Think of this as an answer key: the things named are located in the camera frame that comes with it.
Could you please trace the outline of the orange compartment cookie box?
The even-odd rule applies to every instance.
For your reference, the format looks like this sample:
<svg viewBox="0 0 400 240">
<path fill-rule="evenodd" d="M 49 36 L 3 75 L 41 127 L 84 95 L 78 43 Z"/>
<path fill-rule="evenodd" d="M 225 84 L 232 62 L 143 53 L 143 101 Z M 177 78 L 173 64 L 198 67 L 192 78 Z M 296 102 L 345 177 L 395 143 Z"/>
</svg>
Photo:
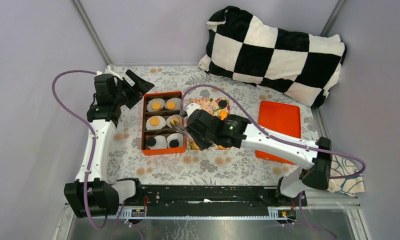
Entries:
<svg viewBox="0 0 400 240">
<path fill-rule="evenodd" d="M 179 104 L 182 92 L 148 93 L 143 97 L 141 151 L 145 156 L 182 154 L 186 137 L 172 124 L 183 124 Z"/>
</svg>

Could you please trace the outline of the floral cookie tray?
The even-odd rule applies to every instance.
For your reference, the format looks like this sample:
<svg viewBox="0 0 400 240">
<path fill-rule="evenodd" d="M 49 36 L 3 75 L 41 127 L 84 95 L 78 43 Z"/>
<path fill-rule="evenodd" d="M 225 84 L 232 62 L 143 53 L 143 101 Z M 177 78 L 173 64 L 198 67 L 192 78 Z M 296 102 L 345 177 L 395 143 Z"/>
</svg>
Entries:
<svg viewBox="0 0 400 240">
<path fill-rule="evenodd" d="M 226 108 L 219 108 L 218 107 L 218 101 L 220 100 L 226 100 L 228 102 L 228 106 Z M 226 111 L 228 113 L 228 115 L 231 113 L 231 107 L 230 107 L 230 103 L 229 103 L 229 99 L 227 98 L 222 98 L 222 97 L 217 97 L 217 98 L 191 98 L 189 101 L 190 104 L 195 103 L 198 104 L 202 110 L 205 110 L 206 112 L 208 112 L 209 114 L 216 116 L 218 118 L 220 118 L 220 112 L 221 111 Z M 188 150 L 192 150 L 192 151 L 199 151 L 199 150 L 195 150 L 192 148 L 193 146 L 193 142 L 195 142 L 193 139 L 188 138 L 187 139 L 187 148 Z M 220 145 L 214 145 L 214 148 L 218 151 L 226 151 L 231 149 L 229 148 L 225 148 L 222 147 Z"/>
</svg>

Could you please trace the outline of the orange fish shaped cookie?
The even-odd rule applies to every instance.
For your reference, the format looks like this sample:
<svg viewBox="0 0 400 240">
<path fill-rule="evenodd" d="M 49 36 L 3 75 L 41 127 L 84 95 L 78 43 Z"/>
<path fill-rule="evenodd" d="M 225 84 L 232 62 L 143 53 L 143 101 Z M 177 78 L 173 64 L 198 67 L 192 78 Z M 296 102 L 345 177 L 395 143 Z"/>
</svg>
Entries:
<svg viewBox="0 0 400 240">
<path fill-rule="evenodd" d="M 224 119 L 228 116 L 228 112 L 225 111 L 225 110 L 222 110 L 222 111 L 219 113 L 219 116 L 220 116 L 220 119 L 221 119 L 221 120 L 224 120 Z"/>
</svg>

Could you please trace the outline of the orange box lid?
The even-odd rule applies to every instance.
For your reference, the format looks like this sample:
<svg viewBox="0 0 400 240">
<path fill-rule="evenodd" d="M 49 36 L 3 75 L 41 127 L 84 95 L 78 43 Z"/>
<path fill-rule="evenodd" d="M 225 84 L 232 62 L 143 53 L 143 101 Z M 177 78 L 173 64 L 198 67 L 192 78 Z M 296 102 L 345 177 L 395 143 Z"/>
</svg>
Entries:
<svg viewBox="0 0 400 240">
<path fill-rule="evenodd" d="M 301 112 L 295 105 L 262 101 L 259 106 L 257 123 L 269 130 L 300 139 Z"/>
</svg>

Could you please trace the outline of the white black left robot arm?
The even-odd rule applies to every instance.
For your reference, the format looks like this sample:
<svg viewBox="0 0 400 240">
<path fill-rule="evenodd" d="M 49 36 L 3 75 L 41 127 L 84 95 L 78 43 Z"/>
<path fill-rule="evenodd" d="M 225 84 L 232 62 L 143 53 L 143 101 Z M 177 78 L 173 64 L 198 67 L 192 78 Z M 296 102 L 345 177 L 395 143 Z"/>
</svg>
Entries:
<svg viewBox="0 0 400 240">
<path fill-rule="evenodd" d="M 109 147 L 121 108 L 131 109 L 154 87 L 131 70 L 125 74 L 122 77 L 109 69 L 94 73 L 93 102 L 86 118 L 77 116 L 88 127 L 87 144 L 74 182 L 66 183 L 63 191 L 77 218 L 113 216 L 123 202 L 136 206 L 143 200 L 138 178 L 124 178 L 111 184 L 107 176 Z"/>
</svg>

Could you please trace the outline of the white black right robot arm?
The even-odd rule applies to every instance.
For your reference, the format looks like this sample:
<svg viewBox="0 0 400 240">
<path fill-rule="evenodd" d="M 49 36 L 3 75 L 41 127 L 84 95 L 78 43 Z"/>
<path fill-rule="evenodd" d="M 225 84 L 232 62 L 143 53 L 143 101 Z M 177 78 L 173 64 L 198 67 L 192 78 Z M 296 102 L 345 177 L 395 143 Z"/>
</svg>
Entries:
<svg viewBox="0 0 400 240">
<path fill-rule="evenodd" d="M 331 140 L 303 140 L 258 125 L 250 119 L 230 114 L 225 119 L 205 110 L 190 106 L 187 122 L 171 122 L 171 127 L 191 137 L 200 150 L 212 145 L 224 148 L 244 148 L 264 152 L 295 165 L 297 169 L 278 181 L 275 201 L 289 205 L 295 197 L 308 189 L 327 190 L 331 172 Z"/>
</svg>

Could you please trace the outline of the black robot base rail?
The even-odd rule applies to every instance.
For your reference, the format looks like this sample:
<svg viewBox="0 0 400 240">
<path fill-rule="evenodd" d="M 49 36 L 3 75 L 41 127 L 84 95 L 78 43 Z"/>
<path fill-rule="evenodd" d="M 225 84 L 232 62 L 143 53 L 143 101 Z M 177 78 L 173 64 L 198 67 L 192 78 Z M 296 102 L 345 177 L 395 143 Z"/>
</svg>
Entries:
<svg viewBox="0 0 400 240">
<path fill-rule="evenodd" d="M 274 209 L 307 206 L 301 197 L 277 198 L 272 186 L 142 185 L 136 198 L 127 199 L 123 213 L 130 218 L 262 218 Z"/>
</svg>

